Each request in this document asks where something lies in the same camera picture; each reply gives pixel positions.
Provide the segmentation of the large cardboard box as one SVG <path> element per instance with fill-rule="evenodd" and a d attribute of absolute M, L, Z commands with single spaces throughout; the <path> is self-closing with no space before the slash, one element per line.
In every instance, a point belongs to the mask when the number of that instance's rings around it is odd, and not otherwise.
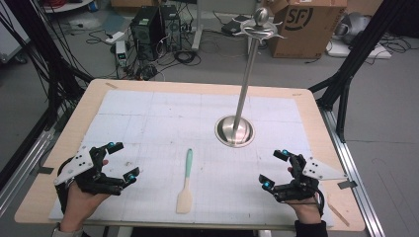
<path fill-rule="evenodd" d="M 280 23 L 278 34 L 282 38 L 268 41 L 276 58 L 320 58 L 329 43 L 347 0 L 266 0 Z"/>

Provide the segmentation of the white flat board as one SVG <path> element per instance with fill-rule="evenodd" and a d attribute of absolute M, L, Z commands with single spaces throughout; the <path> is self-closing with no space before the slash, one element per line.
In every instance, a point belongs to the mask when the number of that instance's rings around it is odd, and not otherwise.
<path fill-rule="evenodd" d="M 326 46 L 326 53 L 332 57 L 347 57 L 350 53 L 350 48 L 347 44 L 340 39 L 331 39 Z M 368 59 L 390 59 L 390 52 L 378 43 L 372 52 L 369 54 Z"/>

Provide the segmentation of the steel utensil stand with hooks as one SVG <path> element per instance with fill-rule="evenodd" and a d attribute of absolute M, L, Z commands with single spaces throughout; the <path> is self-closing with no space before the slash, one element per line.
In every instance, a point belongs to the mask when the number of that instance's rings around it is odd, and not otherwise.
<path fill-rule="evenodd" d="M 255 57 L 259 45 L 264 40 L 282 38 L 278 33 L 280 23 L 269 21 L 269 11 L 265 7 L 259 7 L 253 17 L 240 22 L 240 31 L 237 36 L 246 36 L 250 39 L 248 59 L 244 71 L 242 86 L 239 94 L 238 105 L 234 116 L 220 118 L 215 126 L 216 138 L 224 145 L 234 148 L 249 145 L 255 137 L 255 128 L 252 122 L 242 115 L 248 92 L 249 79 L 252 73 Z"/>

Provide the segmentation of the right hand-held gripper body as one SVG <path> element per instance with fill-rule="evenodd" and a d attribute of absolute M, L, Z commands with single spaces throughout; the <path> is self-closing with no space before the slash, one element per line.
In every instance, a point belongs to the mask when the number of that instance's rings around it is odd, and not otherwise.
<path fill-rule="evenodd" d="M 293 179 L 289 184 L 273 187 L 273 196 L 278 202 L 312 198 L 320 194 L 318 184 L 323 180 L 345 180 L 347 175 L 331 166 L 309 157 L 307 160 L 299 154 L 291 154 L 288 160 L 292 165 Z"/>

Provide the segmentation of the white metal post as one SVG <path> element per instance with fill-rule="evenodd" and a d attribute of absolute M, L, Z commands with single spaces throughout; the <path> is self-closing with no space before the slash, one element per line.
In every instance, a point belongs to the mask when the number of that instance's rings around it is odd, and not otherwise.
<path fill-rule="evenodd" d="M 202 24 L 202 1 L 197 0 L 197 10 L 196 10 L 196 31 L 194 35 L 194 40 L 191 46 L 193 51 L 198 51 L 201 43 L 202 33 L 203 33 L 203 24 Z"/>

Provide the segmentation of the grey sleeve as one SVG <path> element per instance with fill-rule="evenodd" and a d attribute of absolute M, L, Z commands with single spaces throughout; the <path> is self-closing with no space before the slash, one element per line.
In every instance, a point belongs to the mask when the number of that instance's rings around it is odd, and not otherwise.
<path fill-rule="evenodd" d="M 50 237 L 83 237 L 83 234 L 83 229 L 65 232 L 60 229 L 60 225 L 56 225 Z"/>

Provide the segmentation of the black metal frame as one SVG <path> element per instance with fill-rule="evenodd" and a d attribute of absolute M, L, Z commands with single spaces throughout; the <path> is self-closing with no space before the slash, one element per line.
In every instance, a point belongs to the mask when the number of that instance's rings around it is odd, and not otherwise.
<path fill-rule="evenodd" d="M 32 0 L 4 1 L 34 45 L 29 46 L 4 17 L 0 18 L 6 30 L 28 54 L 40 79 L 48 84 L 45 91 L 48 107 L 42 118 L 45 119 L 45 127 L 50 129 L 58 119 L 60 106 L 66 102 L 74 106 L 84 94 L 85 90 L 77 78 L 85 83 L 94 78 L 64 59 L 44 25 L 41 10 Z"/>
<path fill-rule="evenodd" d="M 317 106 L 325 111 L 331 112 L 335 102 L 339 101 L 335 132 L 341 142 L 346 142 L 345 121 L 347 105 L 351 82 L 355 74 L 384 33 L 403 12 L 403 9 L 413 2 L 414 0 L 383 0 L 337 72 L 328 79 L 309 88 L 311 93 L 322 89 L 325 90 L 323 95 L 316 100 Z"/>

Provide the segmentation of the thin wooden strip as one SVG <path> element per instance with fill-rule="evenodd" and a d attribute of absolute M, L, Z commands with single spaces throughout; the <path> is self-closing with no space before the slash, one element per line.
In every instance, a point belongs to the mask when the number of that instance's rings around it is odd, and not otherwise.
<path fill-rule="evenodd" d="M 328 203 L 328 206 L 330 210 L 346 225 L 350 226 L 350 222 L 343 216 L 341 212 L 338 211 L 338 209 L 331 203 Z"/>

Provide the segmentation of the black sleeve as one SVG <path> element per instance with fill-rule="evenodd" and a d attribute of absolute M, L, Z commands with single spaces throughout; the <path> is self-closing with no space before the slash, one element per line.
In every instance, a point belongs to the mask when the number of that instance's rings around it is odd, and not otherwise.
<path fill-rule="evenodd" d="M 305 224 L 296 220 L 294 222 L 295 237 L 328 237 L 326 222 Z"/>

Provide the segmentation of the black computer tower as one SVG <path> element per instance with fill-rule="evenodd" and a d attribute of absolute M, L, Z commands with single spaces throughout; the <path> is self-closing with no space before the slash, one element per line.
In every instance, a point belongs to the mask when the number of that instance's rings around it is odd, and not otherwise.
<path fill-rule="evenodd" d="M 138 58 L 155 60 L 157 58 L 156 46 L 163 38 L 159 8 L 142 6 L 129 26 Z"/>
<path fill-rule="evenodd" d="M 182 48 L 181 22 L 177 9 L 174 5 L 161 5 L 160 13 L 165 35 L 167 51 L 177 51 Z"/>

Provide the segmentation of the person's left hand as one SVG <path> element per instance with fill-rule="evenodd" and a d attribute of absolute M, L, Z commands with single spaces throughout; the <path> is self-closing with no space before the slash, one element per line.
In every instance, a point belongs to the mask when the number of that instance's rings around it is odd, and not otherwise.
<path fill-rule="evenodd" d="M 86 219 L 88 219 L 98 208 L 98 206 L 109 195 L 84 193 L 73 183 L 68 189 L 67 205 L 59 230 L 65 233 L 72 233 L 82 229 Z"/>

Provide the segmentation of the grey bag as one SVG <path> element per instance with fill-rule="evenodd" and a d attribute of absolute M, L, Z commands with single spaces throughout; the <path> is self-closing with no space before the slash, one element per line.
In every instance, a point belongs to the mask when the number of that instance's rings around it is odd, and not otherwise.
<path fill-rule="evenodd" d="M 351 44 L 355 37 L 366 29 L 370 21 L 370 17 L 359 12 L 345 13 L 335 29 L 334 36 L 345 44 Z"/>

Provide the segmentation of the white device with display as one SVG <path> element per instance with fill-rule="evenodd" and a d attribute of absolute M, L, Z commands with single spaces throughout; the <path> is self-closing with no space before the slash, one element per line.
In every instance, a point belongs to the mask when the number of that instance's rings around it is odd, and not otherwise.
<path fill-rule="evenodd" d="M 116 59 L 120 67 L 126 67 L 126 42 L 124 40 L 118 40 L 116 42 Z"/>

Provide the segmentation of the white power strip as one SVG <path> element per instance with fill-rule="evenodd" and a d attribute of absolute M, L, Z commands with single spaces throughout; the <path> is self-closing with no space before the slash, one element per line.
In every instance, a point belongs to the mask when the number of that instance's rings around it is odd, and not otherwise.
<path fill-rule="evenodd" d="M 125 34 L 123 32 L 116 32 L 110 38 L 106 39 L 106 43 L 114 43 L 115 41 L 122 38 Z"/>

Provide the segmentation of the teal and cream silicone spatula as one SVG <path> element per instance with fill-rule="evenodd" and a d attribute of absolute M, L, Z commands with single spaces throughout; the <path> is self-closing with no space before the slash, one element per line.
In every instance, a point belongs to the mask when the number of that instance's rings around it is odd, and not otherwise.
<path fill-rule="evenodd" d="M 191 211 L 193 196 L 190 190 L 190 175 L 193 163 L 193 150 L 191 148 L 187 151 L 186 169 L 184 178 L 184 187 L 179 192 L 177 197 L 176 212 L 179 214 L 186 214 Z"/>

